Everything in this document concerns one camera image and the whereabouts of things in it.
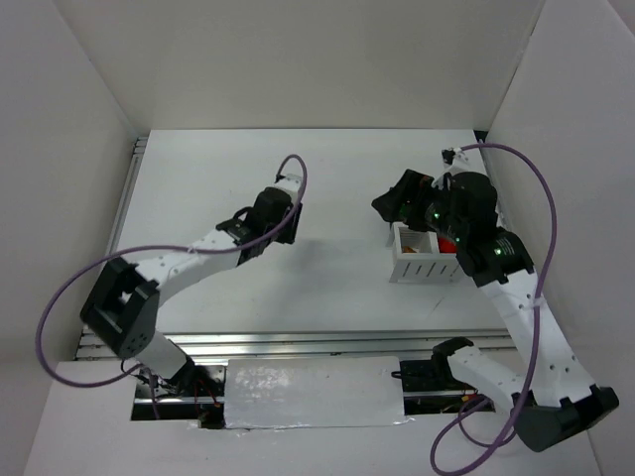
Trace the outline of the red curved lego brick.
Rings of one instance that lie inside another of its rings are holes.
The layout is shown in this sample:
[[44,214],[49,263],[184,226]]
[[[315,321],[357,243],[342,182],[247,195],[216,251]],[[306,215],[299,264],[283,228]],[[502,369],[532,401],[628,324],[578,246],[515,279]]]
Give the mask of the red curved lego brick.
[[455,244],[452,243],[451,241],[443,238],[443,237],[439,237],[438,238],[438,247],[439,247],[439,251],[442,254],[455,254],[456,253]]

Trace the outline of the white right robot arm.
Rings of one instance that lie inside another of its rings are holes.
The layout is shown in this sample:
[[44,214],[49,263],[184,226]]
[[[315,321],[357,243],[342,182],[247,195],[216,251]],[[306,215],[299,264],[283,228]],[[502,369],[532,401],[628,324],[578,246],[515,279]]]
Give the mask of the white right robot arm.
[[466,338],[434,354],[453,379],[469,384],[515,416],[513,428],[542,452],[602,421],[619,406],[580,364],[542,295],[539,273],[521,239],[498,223],[497,191],[480,173],[434,179],[412,170],[372,200],[388,223],[434,232],[455,246],[462,271],[494,304],[528,366],[523,384]]

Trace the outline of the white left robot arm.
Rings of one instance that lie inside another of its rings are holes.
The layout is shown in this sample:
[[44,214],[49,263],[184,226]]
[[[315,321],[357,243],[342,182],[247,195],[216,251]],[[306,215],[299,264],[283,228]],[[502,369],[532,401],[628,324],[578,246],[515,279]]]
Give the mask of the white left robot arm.
[[279,176],[252,206],[183,252],[138,263],[109,260],[83,305],[81,320],[118,358],[135,359],[169,386],[188,389],[203,371],[156,329],[160,307],[200,281],[259,257],[272,243],[292,244],[303,190],[300,178]]

